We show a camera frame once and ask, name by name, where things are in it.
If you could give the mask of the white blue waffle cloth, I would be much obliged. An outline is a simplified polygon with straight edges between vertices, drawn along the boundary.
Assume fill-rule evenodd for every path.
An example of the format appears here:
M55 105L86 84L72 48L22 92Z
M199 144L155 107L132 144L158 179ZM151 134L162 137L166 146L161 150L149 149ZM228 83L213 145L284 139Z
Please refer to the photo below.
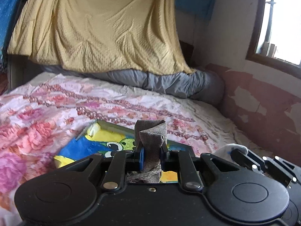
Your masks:
M239 145L239 144L235 144L235 143L231 143L231 144L226 144L225 146L219 148L218 150L216 150L213 155L220 157L226 161L235 163L235 161L233 161L233 159L231 158L231 152L233 150L239 150L240 152L242 152L244 155L247 155L249 153L249 150L246 146L244 145Z

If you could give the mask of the grey tray cartoon liner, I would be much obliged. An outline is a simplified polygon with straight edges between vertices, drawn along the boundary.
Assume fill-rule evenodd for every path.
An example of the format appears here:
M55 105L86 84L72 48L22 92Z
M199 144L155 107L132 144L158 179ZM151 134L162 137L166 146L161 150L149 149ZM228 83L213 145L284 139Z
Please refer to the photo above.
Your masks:
M185 144L167 140L166 147L168 150L183 150L192 157L195 156L192 147ZM67 146L54 156L54 162L57 168L61 168L93 154L111 158L119 151L135 151L137 148L134 130L97 121L85 127L79 136L69 141Z

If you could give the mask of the grey rolled quilt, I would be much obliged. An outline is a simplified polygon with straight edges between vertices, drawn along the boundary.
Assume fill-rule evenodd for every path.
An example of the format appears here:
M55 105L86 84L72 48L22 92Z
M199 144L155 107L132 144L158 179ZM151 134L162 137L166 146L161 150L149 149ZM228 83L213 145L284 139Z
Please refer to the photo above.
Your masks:
M155 75L134 69L113 70L106 73L79 73L65 70L59 65L42 66L49 73L99 79L119 85L139 87L144 90L190 98L217 106L224 95L224 81L211 71L196 70L192 74Z

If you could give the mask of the pink floral bed sheet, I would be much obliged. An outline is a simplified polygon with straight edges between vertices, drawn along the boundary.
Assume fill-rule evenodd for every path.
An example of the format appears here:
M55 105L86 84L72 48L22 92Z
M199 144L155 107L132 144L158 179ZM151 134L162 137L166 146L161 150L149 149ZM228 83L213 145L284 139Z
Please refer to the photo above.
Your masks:
M192 147L195 155L226 144L270 152L252 143L210 104L136 87L41 73L1 96L1 225L17 225L16 189L54 168L54 156L93 120L129 129L136 121L163 119L168 139Z

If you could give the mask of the wooden framed window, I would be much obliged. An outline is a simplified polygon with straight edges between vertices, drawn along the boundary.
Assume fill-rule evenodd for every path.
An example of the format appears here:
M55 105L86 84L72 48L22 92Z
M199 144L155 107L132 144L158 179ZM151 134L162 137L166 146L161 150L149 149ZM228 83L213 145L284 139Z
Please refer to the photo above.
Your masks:
M246 59L300 78L300 0L258 0Z

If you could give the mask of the yellow dotted hanging blanket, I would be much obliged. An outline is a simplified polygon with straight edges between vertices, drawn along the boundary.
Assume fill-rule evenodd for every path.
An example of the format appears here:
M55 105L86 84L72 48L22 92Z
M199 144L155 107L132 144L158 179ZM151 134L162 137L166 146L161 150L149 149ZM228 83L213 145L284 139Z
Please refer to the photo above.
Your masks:
M27 0L7 52L79 73L192 73L174 0Z

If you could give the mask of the blue bicycle print curtain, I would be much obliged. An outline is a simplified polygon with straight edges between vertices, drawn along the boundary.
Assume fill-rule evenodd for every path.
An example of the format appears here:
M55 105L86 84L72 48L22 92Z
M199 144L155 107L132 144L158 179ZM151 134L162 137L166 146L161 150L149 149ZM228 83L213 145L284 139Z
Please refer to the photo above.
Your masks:
M4 68L8 34L12 29L16 11L21 0L1 0L1 67Z

